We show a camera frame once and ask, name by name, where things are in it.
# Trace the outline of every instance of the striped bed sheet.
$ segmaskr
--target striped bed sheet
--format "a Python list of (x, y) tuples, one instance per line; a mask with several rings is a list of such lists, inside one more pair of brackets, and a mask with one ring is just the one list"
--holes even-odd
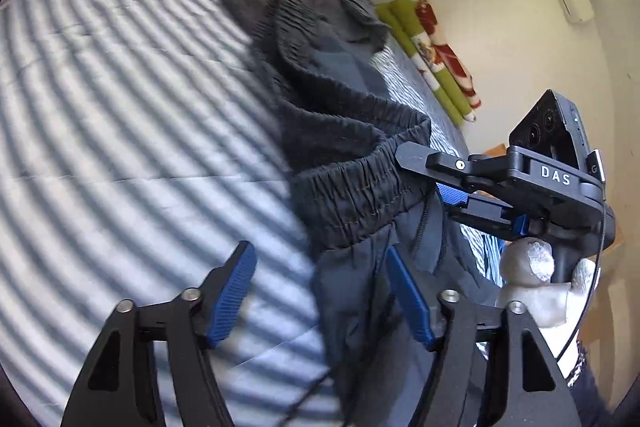
[[(313, 266), (249, 43), (218, 0), (0, 5), (0, 362), (43, 427), (60, 425), (118, 301), (174, 298), (240, 239), (258, 266), (210, 353), (234, 422), (277, 425), (327, 371)], [(395, 100), (428, 113), (393, 45), (373, 63)], [(434, 146), (452, 147), (448, 132), (436, 122)], [(167, 425), (179, 426), (162, 344), (156, 353)], [(340, 425), (330, 380), (290, 425)]]

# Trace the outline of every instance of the wall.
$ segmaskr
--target wall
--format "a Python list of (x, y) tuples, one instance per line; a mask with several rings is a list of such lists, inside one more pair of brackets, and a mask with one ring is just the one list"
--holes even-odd
[(591, 146), (614, 170), (613, 101), (595, 23), (568, 23), (558, 0), (430, 1), (482, 98), (478, 121), (463, 128), (473, 152), (506, 142), (552, 88), (577, 104)]
[(625, 244), (606, 259), (591, 328), (599, 386), (616, 405), (640, 371), (640, 0), (591, 0), (609, 67), (616, 134), (609, 198)]

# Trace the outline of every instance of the black cable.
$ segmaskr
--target black cable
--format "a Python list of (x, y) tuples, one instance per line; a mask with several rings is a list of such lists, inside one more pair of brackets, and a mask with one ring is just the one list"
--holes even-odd
[(574, 339), (575, 335), (578, 334), (578, 330), (580, 329), (580, 325), (584, 320), (584, 316), (587, 314), (589, 310), (589, 305), (591, 304), (591, 298), (593, 297), (593, 292), (596, 289), (596, 284), (598, 283), (598, 276), (600, 274), (600, 258), (602, 256), (602, 250), (604, 250), (604, 240), (606, 235), (606, 226), (607, 226), (607, 205), (603, 201), (602, 202), (602, 231), (600, 233), (600, 248), (598, 248), (598, 254), (596, 255), (596, 269), (593, 271), (593, 279), (591, 279), (591, 286), (589, 287), (589, 294), (587, 295), (587, 300), (584, 303), (584, 308), (582, 308), (582, 313), (580, 314), (580, 318), (578, 318), (578, 322), (575, 325), (574, 331), (569, 335), (569, 339), (564, 344), (562, 351), (556, 357), (556, 362), (560, 362), (560, 359), (564, 355), (564, 352), (569, 349), (571, 346), (571, 342)]

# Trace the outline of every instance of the silver screw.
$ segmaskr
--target silver screw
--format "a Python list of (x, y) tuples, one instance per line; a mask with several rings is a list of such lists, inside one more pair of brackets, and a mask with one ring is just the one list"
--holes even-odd
[(444, 290), (440, 293), (440, 296), (447, 302), (458, 302), (460, 300), (460, 294), (455, 290)]
[(124, 301), (120, 301), (116, 306), (117, 311), (120, 313), (127, 313), (133, 309), (133, 301), (129, 299), (124, 299)]
[(200, 298), (200, 290), (197, 288), (187, 288), (180, 294), (180, 297), (185, 301), (196, 301)]
[(522, 315), (525, 311), (527, 311), (527, 307), (520, 301), (511, 301), (509, 304), (507, 304), (507, 308), (509, 309), (509, 311), (515, 313), (516, 315)]

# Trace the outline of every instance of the gloved hand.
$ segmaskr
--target gloved hand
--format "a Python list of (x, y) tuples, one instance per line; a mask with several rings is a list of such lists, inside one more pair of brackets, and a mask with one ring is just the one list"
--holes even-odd
[[(551, 245), (534, 237), (525, 237), (509, 245), (500, 260), (500, 275), (506, 284), (496, 305), (521, 301), (529, 309), (551, 352), (556, 357), (574, 331), (587, 300), (595, 263), (582, 259), (574, 269), (570, 283), (550, 283), (554, 272)], [(578, 360), (575, 337), (558, 362), (567, 378)]]

